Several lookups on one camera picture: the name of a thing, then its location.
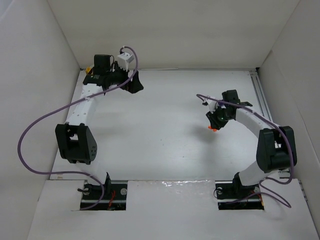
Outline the small orange lego pieces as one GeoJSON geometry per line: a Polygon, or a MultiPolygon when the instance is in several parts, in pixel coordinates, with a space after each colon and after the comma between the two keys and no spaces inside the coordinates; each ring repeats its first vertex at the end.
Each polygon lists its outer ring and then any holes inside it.
{"type": "Polygon", "coordinates": [[[208,129],[212,130],[213,132],[217,132],[218,130],[215,128],[212,128],[210,125],[208,126],[208,129]]]}

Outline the yellow lego block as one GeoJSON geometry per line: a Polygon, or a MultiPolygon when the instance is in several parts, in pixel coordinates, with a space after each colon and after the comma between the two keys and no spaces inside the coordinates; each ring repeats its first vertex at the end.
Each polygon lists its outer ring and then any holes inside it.
{"type": "Polygon", "coordinates": [[[87,67],[86,70],[85,70],[85,73],[86,73],[87,75],[90,75],[92,72],[93,72],[93,67],[92,67],[92,66],[87,67]]]}

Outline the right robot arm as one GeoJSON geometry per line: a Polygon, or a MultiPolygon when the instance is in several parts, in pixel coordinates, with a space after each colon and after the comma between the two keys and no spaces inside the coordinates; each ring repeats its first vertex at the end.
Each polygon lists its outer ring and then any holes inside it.
{"type": "Polygon", "coordinates": [[[223,92],[221,100],[205,96],[202,104],[208,107],[211,130],[221,130],[229,121],[236,121],[257,137],[255,161],[234,175],[228,189],[233,198],[246,197],[275,171],[294,170],[297,153],[290,126],[280,126],[257,113],[251,103],[239,99],[235,89],[223,92]]]}

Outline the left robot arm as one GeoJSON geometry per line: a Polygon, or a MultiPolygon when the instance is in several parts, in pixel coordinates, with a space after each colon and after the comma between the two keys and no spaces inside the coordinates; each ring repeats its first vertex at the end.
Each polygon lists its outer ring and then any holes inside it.
{"type": "Polygon", "coordinates": [[[121,52],[114,62],[111,62],[110,55],[96,54],[93,68],[82,82],[81,102],[75,105],[65,123],[55,128],[61,158],[88,173],[91,185],[105,183],[108,174],[96,160],[98,145],[89,123],[106,91],[118,87],[135,94],[144,89],[138,71],[129,71],[129,64],[134,59],[135,56],[128,52],[121,52]]]}

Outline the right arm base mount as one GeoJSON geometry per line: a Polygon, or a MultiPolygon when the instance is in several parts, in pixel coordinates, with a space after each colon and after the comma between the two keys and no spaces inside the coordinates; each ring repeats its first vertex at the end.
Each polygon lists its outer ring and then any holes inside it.
{"type": "Polygon", "coordinates": [[[264,210],[260,187],[256,184],[235,190],[231,181],[216,181],[213,191],[219,210],[264,210]]]}

